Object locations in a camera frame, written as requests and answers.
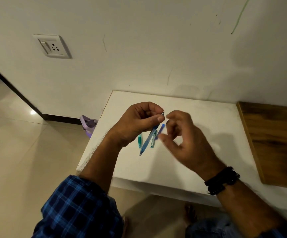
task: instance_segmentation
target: white tabletop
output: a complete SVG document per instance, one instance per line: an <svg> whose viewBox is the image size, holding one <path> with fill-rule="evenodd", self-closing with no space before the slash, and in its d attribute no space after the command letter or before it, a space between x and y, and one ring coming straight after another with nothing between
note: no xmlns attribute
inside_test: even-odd
<svg viewBox="0 0 287 238"><path fill-rule="evenodd" d="M241 180L264 200L279 209L287 210L287 188L264 185L259 179L235 104L113 91L78 164L78 171L85 167L94 149L125 110L132 104L144 101L160 105L166 114L173 110L190 113L194 124L204 132L217 156L228 166L232 166L241 175ZM144 133L143 140L148 134L149 132ZM142 156L139 156L137 139L123 148L113 177L113 185L131 181L135 187L145 184L146 192L149 192L147 184L150 184L154 190L156 187L166 187L172 193L182 191L208 196L204 181L180 164L160 140L156 141L154 148L148 146Z"/></svg>

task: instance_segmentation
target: pen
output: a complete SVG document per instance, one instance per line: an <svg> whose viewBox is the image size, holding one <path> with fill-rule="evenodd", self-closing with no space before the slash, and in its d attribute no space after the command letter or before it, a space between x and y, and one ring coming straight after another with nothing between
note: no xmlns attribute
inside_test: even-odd
<svg viewBox="0 0 287 238"><path fill-rule="evenodd" d="M139 134L138 136L138 147L141 148L141 145L143 143L143 134Z"/></svg>
<svg viewBox="0 0 287 238"><path fill-rule="evenodd" d="M145 151L145 149L147 148L147 146L148 146L148 144L149 144L149 141L151 140L153 134L154 134L155 131L158 129L158 127L159 127L159 124L152 128L152 130L151 130L151 132L150 132L148 138L146 139L146 141L144 142L143 146L141 147L139 156L142 155L143 152Z"/></svg>
<svg viewBox="0 0 287 238"><path fill-rule="evenodd" d="M150 148L153 148L155 146L156 135L157 135L157 130L155 130L155 132L152 136Z"/></svg>
<svg viewBox="0 0 287 238"><path fill-rule="evenodd" d="M158 139L158 135L161 134L161 132L162 132L162 130L164 129L164 127L165 127L165 125L162 124L162 126L161 126L161 128L159 129L159 132L158 132L158 134L157 134L157 136L156 136L156 140Z"/></svg>

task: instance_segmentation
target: person's left hand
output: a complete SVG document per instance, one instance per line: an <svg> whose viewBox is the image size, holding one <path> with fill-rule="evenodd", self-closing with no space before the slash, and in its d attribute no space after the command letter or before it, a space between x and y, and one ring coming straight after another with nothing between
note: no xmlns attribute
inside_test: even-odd
<svg viewBox="0 0 287 238"><path fill-rule="evenodd" d="M161 115L163 111L159 105L152 102L131 105L107 135L113 136L125 147L142 132L161 124L165 120Z"/></svg>

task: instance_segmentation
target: hand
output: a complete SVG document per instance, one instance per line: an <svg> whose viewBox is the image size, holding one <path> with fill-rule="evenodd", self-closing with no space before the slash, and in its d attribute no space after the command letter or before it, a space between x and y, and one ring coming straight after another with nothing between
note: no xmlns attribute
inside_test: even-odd
<svg viewBox="0 0 287 238"><path fill-rule="evenodd" d="M166 125L168 135L160 134L159 138L179 162L205 181L226 167L188 113L175 110L166 117L169 118ZM180 145L173 141L177 136L182 136L183 142Z"/></svg>
<svg viewBox="0 0 287 238"><path fill-rule="evenodd" d="M162 123L165 120L161 115L163 111L159 105L152 102L131 105L107 135L114 136L121 146L125 147L142 132Z"/></svg>

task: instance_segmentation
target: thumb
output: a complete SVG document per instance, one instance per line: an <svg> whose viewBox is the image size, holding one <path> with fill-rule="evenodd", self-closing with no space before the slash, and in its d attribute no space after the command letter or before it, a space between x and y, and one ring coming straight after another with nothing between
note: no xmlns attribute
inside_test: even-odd
<svg viewBox="0 0 287 238"><path fill-rule="evenodd" d="M161 124L165 120L163 115L154 115L146 119L140 120L140 128L142 130L151 129L154 126Z"/></svg>
<svg viewBox="0 0 287 238"><path fill-rule="evenodd" d="M167 149L173 154L174 157L179 155L180 148L176 142L174 142L169 135L159 134L158 138L167 147Z"/></svg>

